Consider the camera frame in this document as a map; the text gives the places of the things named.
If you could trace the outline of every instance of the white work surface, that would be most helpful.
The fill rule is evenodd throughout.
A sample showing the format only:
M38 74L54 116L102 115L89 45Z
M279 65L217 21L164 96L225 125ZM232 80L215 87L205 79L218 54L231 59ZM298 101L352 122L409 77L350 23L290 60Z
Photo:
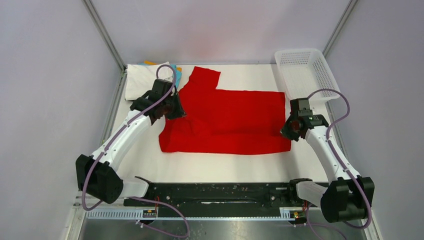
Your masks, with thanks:
M217 89L284 92L275 64L197 66L221 72ZM179 67L182 67L178 88L181 89L189 81L195 65ZM122 94L119 103L113 130L122 123L130 110L131 102L125 101L124 95ZM329 120L324 104L311 107L314 114L322 114ZM288 118L288 99L285 111ZM273 154L163 153L158 136L164 126L165 118L162 117L139 137L117 171L121 178L140 176L161 183L288 182L297 178L310 178L316 182L328 181L320 161L304 139L299 142L292 141L290 152Z

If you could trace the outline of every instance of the laundry basket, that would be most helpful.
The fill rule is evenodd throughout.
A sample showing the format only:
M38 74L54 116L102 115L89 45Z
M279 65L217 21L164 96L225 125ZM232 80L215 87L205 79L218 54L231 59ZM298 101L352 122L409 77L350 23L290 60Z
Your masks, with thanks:
M321 51L315 48L280 50L275 62L285 84L288 99L306 98L318 89L339 90L336 80ZM339 95L331 91L316 93L309 101L325 103Z

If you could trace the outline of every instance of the white cloth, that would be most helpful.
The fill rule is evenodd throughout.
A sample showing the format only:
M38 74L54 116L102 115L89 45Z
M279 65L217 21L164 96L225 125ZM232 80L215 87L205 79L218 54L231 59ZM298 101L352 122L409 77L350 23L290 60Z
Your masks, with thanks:
M136 65L128 64L126 69L126 88L125 100L136 100L152 90L153 83L156 80L156 70L160 65L170 64L165 62L158 65ZM159 78L167 79L172 77L173 71L169 67L162 67L159 70Z

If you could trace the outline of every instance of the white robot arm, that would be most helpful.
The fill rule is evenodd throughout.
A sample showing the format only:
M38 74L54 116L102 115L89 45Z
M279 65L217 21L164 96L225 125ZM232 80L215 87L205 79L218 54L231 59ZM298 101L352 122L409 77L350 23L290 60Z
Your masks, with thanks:
M86 178L86 192L103 202L111 204L118 198L143 197L149 182L141 177L121 179L118 168L137 138L157 119L184 117L178 92L170 93L173 84L156 79L152 90L136 99L127 117L112 136L90 156L81 154L76 160L76 177L78 188L83 191Z
M308 98L291 100L290 108L290 117L281 134L290 140L298 141L299 137L305 139L318 156L328 179L328 187L308 178L291 180L291 200L306 200L316 205L330 223L366 218L368 209L361 192L371 205L374 195L371 178L361 177L337 144L332 144L329 124L324 116L313 114Z

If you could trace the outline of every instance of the gray wall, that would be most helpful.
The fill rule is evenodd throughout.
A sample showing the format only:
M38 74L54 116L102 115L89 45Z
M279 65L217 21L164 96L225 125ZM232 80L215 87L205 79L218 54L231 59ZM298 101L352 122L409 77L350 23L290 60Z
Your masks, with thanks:
M80 0L0 1L0 239L56 240L120 71Z
M327 58L351 104L340 123L348 158L375 182L385 240L424 235L423 13L422 0L359 1Z
M93 0L122 59L270 63L323 50L349 0Z

